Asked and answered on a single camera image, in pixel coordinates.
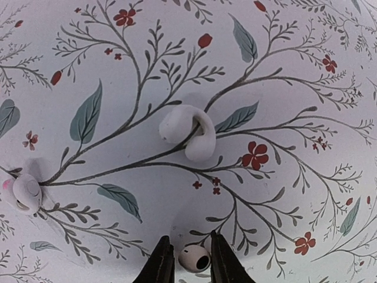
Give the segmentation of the cream earbud with stem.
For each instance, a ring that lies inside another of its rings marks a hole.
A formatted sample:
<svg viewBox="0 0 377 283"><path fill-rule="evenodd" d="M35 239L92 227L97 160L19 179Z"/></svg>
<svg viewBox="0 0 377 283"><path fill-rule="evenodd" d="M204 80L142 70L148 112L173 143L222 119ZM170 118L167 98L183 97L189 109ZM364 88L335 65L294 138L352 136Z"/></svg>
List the cream earbud with stem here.
<svg viewBox="0 0 377 283"><path fill-rule="evenodd" d="M180 252L178 262L186 271L200 273L210 266L211 256L204 247L189 245Z"/></svg>

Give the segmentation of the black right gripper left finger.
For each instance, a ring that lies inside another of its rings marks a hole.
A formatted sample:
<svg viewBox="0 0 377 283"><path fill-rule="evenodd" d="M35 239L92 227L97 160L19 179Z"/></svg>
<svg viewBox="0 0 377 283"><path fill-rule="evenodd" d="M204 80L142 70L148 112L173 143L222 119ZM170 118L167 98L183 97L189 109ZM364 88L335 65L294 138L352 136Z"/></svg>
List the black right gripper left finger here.
<svg viewBox="0 0 377 283"><path fill-rule="evenodd" d="M164 235L133 283L173 283L175 271L174 246Z"/></svg>

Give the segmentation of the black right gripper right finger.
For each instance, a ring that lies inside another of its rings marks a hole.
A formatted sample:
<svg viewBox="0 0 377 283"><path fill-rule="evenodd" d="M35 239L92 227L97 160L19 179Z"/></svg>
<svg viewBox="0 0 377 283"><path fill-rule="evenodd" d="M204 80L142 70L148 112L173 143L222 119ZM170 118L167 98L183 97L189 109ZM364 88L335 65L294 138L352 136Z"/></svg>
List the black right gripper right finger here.
<svg viewBox="0 0 377 283"><path fill-rule="evenodd" d="M211 281L214 283L255 283L246 272L224 236L211 231Z"/></svg>

